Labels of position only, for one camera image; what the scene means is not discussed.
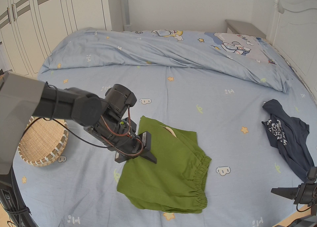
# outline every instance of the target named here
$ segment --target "green shorts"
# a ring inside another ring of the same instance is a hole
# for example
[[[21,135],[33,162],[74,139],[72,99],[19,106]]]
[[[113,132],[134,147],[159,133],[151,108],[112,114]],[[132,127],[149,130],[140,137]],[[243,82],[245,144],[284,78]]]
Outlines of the green shorts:
[[[211,158],[197,144],[196,132],[169,127],[141,117],[139,134],[152,135],[151,152],[157,164],[142,157],[125,163],[117,191],[139,209],[169,213],[201,213],[207,207],[204,193]]]

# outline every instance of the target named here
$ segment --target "gray nightstand top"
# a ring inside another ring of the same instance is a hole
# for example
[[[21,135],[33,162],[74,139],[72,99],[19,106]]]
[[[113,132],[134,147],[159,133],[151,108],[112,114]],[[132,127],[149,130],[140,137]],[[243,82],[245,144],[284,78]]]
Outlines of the gray nightstand top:
[[[266,38],[266,35],[257,29],[253,24],[236,20],[226,19],[229,28],[233,28],[238,34]]]

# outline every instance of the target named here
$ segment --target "orange star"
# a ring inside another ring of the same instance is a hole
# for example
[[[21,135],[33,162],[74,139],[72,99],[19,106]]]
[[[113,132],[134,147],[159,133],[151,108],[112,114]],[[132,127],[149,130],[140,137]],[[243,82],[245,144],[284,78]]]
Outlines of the orange star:
[[[242,131],[244,134],[249,133],[247,127],[242,127],[242,129],[240,131]]]
[[[163,216],[165,216],[165,218],[166,218],[167,221],[169,221],[169,220],[175,218],[174,213],[167,213],[167,212],[165,212],[165,213],[163,214]]]

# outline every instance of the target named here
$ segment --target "bed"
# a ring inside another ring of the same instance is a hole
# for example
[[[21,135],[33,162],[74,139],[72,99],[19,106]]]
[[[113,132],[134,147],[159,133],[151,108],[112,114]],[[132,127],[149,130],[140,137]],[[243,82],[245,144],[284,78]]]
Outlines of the bed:
[[[124,163],[108,150],[69,135],[65,161],[37,168],[17,153],[19,189],[42,226],[273,226],[296,209],[270,193],[301,180],[270,146],[264,102],[278,100],[289,116],[310,125],[307,147],[317,161],[317,107],[292,68],[264,39],[195,31],[113,32],[84,29],[66,37],[38,76],[58,88],[103,97],[119,83],[136,95],[131,108],[169,126],[197,132],[212,158],[201,214],[140,210],[116,191]],[[80,137],[101,144],[79,125]]]

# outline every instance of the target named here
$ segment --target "white wardrobe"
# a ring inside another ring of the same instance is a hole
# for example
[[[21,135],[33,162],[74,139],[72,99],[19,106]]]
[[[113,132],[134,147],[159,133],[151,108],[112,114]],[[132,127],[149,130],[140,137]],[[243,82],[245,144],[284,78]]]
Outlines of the white wardrobe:
[[[57,44],[86,27],[123,31],[121,0],[0,0],[0,38],[19,74],[37,76]]]

